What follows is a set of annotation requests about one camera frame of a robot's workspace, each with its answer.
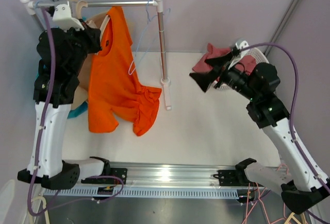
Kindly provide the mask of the orange t shirt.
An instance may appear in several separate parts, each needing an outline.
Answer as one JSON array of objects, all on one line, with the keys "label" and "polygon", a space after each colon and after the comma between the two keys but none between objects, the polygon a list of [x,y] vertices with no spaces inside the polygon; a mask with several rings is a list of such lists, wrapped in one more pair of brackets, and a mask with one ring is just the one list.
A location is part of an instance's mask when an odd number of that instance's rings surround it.
[{"label": "orange t shirt", "polygon": [[88,89],[90,132],[110,133],[119,125],[116,117],[131,122],[137,136],[154,124],[161,89],[142,85],[137,72],[128,73],[134,59],[132,40],[122,7],[112,7],[101,40],[102,50],[92,57]]}]

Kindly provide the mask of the beige t shirt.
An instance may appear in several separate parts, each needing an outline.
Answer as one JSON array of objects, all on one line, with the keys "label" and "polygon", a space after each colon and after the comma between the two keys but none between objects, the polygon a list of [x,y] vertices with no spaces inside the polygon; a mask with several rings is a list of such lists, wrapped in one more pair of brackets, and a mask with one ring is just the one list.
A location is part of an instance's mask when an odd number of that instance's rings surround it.
[{"label": "beige t shirt", "polygon": [[94,54],[88,54],[79,73],[79,86],[89,90],[90,77],[95,76],[96,72],[92,68],[92,61],[96,57],[101,57],[101,63],[106,62],[106,57],[110,57],[111,70],[114,76],[110,79],[115,83],[131,82],[133,85],[138,83],[137,73],[129,75],[128,61],[131,61],[132,54],[129,51],[132,40],[129,34],[128,24],[120,7],[115,7],[108,12],[100,13],[87,20],[87,24],[92,28],[101,30],[100,42],[102,49]]}]

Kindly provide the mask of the teal t shirt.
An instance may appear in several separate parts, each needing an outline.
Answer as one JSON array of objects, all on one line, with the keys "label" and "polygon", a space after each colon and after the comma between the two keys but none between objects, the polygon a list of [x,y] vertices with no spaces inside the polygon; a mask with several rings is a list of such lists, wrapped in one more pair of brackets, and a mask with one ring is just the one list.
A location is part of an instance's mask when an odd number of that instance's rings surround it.
[{"label": "teal t shirt", "polygon": [[76,118],[87,111],[88,92],[82,87],[78,86],[74,92],[73,103],[68,114],[68,119]]}]

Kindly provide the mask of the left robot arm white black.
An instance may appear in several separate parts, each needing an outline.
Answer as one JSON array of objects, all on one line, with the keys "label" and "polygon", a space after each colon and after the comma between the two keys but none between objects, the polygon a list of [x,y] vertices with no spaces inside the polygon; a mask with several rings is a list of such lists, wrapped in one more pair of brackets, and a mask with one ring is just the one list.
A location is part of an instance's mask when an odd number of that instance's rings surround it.
[{"label": "left robot arm white black", "polygon": [[99,52],[101,31],[85,27],[64,31],[52,28],[39,36],[37,52],[41,59],[34,83],[36,132],[33,152],[26,169],[17,179],[40,184],[51,190],[71,189],[82,177],[83,161],[62,159],[65,124],[78,75],[87,55]]}]

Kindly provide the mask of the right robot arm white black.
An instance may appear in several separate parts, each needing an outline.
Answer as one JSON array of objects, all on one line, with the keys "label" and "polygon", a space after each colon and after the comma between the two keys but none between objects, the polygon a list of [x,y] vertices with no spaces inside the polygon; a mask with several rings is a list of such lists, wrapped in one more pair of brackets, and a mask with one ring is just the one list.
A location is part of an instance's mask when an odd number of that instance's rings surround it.
[{"label": "right robot arm white black", "polygon": [[248,158],[235,166],[235,180],[244,186],[254,182],[267,187],[281,196],[289,210],[302,214],[329,196],[329,176],[317,166],[314,174],[308,166],[313,160],[297,132],[290,128],[289,112],[274,93],[281,82],[275,66],[262,62],[247,75],[230,67],[231,59],[231,53],[207,59],[212,70],[189,75],[203,92],[219,80],[247,98],[250,118],[273,142],[290,171],[286,176]]}]

